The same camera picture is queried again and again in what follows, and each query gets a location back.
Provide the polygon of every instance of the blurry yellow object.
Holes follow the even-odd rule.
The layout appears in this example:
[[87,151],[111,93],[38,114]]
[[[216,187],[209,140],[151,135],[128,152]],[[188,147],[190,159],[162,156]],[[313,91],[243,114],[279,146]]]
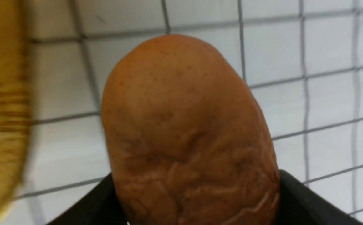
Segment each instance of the blurry yellow object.
[[21,181],[30,132],[22,3],[0,0],[0,215]]

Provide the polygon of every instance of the wrinkled skin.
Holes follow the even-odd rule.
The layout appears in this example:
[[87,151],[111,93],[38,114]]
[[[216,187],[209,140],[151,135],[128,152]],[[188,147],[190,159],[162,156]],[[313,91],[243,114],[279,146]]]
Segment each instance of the wrinkled skin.
[[279,171],[249,87],[209,44],[146,41],[104,90],[117,196],[135,225],[270,225]]

